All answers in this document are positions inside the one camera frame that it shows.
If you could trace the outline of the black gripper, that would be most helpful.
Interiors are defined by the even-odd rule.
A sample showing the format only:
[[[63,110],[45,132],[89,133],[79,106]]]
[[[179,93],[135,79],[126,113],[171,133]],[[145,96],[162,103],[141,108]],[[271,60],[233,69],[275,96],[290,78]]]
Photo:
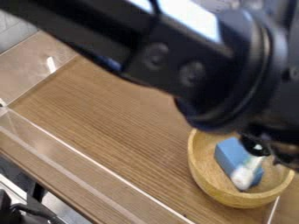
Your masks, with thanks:
[[[273,156],[274,165],[299,173],[299,115],[247,115],[239,119],[238,132],[253,156]]]

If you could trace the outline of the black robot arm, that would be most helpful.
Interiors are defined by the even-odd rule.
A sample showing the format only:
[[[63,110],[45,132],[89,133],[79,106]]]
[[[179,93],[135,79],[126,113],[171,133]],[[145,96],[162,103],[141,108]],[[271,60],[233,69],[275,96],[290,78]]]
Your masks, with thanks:
[[[299,172],[299,0],[221,13],[193,0],[0,0],[0,10],[167,93],[195,129],[238,132]]]

